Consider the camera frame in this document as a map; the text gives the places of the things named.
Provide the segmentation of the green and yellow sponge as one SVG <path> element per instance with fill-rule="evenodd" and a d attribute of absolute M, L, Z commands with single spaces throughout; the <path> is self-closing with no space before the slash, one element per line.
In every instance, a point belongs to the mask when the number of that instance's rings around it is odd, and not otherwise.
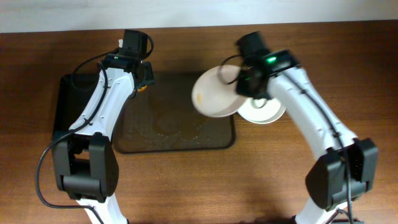
<path fill-rule="evenodd" d="M 146 88 L 147 88 L 147 86 L 143 86 L 143 87 L 141 87 L 141 88 L 138 88 L 138 89 L 137 89 L 137 92 L 142 92 L 142 91 L 144 91 Z"/>

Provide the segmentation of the white plate bottom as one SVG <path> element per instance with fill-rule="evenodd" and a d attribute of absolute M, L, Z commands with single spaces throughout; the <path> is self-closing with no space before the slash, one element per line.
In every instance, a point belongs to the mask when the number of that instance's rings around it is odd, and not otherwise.
<path fill-rule="evenodd" d="M 277 121 L 285 113 L 285 107 L 276 98 L 271 100 L 249 98 L 238 109 L 238 113 L 251 123 L 269 124 Z"/>

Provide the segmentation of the white plate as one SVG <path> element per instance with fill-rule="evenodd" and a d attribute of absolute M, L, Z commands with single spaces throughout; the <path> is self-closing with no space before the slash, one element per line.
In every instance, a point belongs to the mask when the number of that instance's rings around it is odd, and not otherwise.
<path fill-rule="evenodd" d="M 203 73 L 195 82 L 192 89 L 192 103 L 202 115 L 211 118 L 223 118 L 234 114 L 247 101 L 247 97 L 236 93 L 237 83 L 225 85 L 221 78 L 233 81 L 240 71 L 236 65 L 213 67 Z"/>
<path fill-rule="evenodd" d="M 251 123 L 269 124 L 277 121 L 285 113 L 285 107 L 276 98 L 271 100 L 249 98 L 238 109 L 238 113 Z"/>

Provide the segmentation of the white plate top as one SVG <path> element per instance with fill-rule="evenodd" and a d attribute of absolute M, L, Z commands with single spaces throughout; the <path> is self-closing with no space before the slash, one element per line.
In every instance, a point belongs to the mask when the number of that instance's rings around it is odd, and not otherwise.
<path fill-rule="evenodd" d="M 192 103 L 202 115 L 211 118 L 223 118 L 234 114 L 247 101 L 247 97 L 236 93 L 237 83 L 225 85 L 221 78 L 233 81 L 240 71 L 236 65 L 213 67 L 203 73 L 195 82 L 192 89 Z"/>

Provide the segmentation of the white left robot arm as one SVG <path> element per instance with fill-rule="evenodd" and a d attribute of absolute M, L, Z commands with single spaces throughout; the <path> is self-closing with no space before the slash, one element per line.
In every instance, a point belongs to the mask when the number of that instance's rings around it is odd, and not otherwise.
<path fill-rule="evenodd" d="M 115 195 L 119 166 L 112 148 L 125 102 L 154 84 L 150 62 L 109 54 L 98 64 L 99 79 L 81 115 L 52 146 L 59 190 L 77 201 L 92 223 L 127 223 Z"/>

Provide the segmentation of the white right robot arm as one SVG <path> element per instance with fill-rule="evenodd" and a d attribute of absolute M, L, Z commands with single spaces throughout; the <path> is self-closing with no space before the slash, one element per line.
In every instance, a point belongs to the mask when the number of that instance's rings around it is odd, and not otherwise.
<path fill-rule="evenodd" d="M 288 50 L 241 53 L 238 94 L 276 99 L 308 142 L 316 160 L 305 178 L 309 199 L 291 223 L 357 223 L 352 203 L 373 188 L 379 150 L 359 139 L 332 112 Z"/>

